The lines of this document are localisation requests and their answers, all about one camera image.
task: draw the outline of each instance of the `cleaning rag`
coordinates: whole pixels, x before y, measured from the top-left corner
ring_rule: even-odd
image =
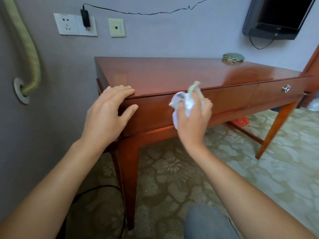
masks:
[[[193,85],[191,85],[189,88],[188,88],[188,91],[187,93],[186,92],[178,92],[176,93],[171,102],[169,103],[169,106],[174,108],[174,112],[173,112],[173,124],[174,124],[174,127],[177,129],[178,127],[178,120],[177,120],[177,109],[178,109],[178,104],[180,102],[183,102],[184,105],[185,105],[185,115],[186,117],[189,117],[191,111],[192,111],[192,108],[195,104],[195,101],[193,100],[192,98],[192,93],[193,92],[197,92],[198,96],[200,99],[203,99],[204,96],[203,94],[201,93],[200,91],[200,88],[198,87],[198,85],[200,84],[199,81],[195,81]]]

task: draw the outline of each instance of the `power adapter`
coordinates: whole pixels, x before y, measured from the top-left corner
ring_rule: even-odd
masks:
[[[89,12],[84,9],[84,5],[83,5],[83,9],[81,9],[81,16],[82,16],[82,20],[83,20],[83,25],[86,28],[90,28],[91,24],[90,24]]]

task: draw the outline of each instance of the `black cable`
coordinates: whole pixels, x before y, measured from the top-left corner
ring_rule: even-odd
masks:
[[[251,41],[251,36],[249,36],[249,40],[250,40],[251,44],[252,44],[256,49],[261,50],[261,49],[267,48],[270,44],[272,44],[272,42],[275,40],[275,37],[270,41],[269,44],[267,44],[267,45],[266,45],[265,47],[263,47],[263,48],[257,48],[257,47],[253,44],[253,42]]]
[[[90,192],[90,191],[103,188],[103,187],[113,187],[113,188],[117,189],[119,192],[121,192],[120,188],[117,187],[117,186],[115,186],[115,185],[100,185],[100,186],[91,188],[91,189],[89,189],[89,190],[86,190],[86,191],[84,191],[84,192],[82,192],[82,193],[77,194],[77,195],[74,197],[74,199],[73,199],[73,201],[72,201],[72,204],[74,204],[75,202],[77,202],[77,201],[81,198],[82,195],[84,195],[84,194],[86,194],[86,193],[88,193],[88,192]],[[119,239],[122,238],[122,235],[123,235],[123,232],[124,232],[124,229],[125,229],[125,220],[126,220],[126,211],[124,210],[124,219],[123,219],[122,231],[121,231],[121,234],[120,234]]]
[[[233,227],[233,229],[235,230],[235,232],[236,232],[236,234],[237,234],[238,238],[240,239],[240,237],[239,237],[239,235],[238,235],[238,233],[237,233],[236,229],[234,228],[234,226],[233,226],[232,222],[230,221],[230,219],[229,219],[229,223],[232,225],[232,227]]]
[[[194,7],[196,7],[199,3],[202,3],[204,1],[207,1],[207,0],[202,0],[202,1],[199,1],[198,3],[195,4],[195,6],[193,6],[192,8],[190,6],[188,6],[187,8],[179,8],[175,11],[172,11],[172,12],[156,12],[156,13],[150,13],[150,14],[147,14],[147,13],[132,13],[132,12],[120,12],[120,11],[116,11],[116,10],[113,10],[113,9],[109,9],[109,8],[105,8],[105,7],[98,7],[98,6],[94,6],[94,5],[91,5],[91,4],[88,4],[88,3],[84,3],[83,4],[83,9],[84,9],[84,5],[89,5],[91,7],[96,7],[96,8],[100,8],[100,9],[105,9],[105,10],[109,10],[109,11],[113,11],[113,12],[119,12],[119,13],[123,13],[123,14],[132,14],[132,15],[156,15],[156,14],[159,14],[159,13],[166,13],[166,14],[171,14],[173,12],[177,12],[179,10],[193,10]]]

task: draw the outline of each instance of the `hand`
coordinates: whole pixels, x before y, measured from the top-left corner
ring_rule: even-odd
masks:
[[[193,92],[192,97],[195,101],[195,105],[193,106],[188,118],[185,116],[184,103],[180,102],[177,110],[178,136],[189,153],[193,148],[205,146],[203,138],[207,128],[207,123],[212,116],[213,107],[210,100],[203,99],[202,101],[205,106],[201,111],[201,100],[198,94]]]
[[[119,117],[118,108],[123,100],[134,93],[130,86],[107,87],[87,111],[81,141],[84,146],[102,152],[123,131],[138,105],[131,105]]]

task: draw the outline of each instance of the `desk drawer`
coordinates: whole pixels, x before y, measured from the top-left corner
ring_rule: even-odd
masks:
[[[309,78],[310,77],[303,77],[261,83],[258,85],[258,88],[251,97],[249,103],[250,105],[253,105],[300,95],[305,91]],[[285,92],[284,88],[287,86],[290,86],[290,89]]]
[[[213,102],[213,114],[217,114],[248,106],[257,87],[258,84],[241,85],[203,90],[202,93]],[[163,95],[124,100],[119,114],[133,104],[137,104],[139,108],[124,128],[123,135],[129,136],[173,125],[174,110],[168,106],[172,97],[173,95]]]

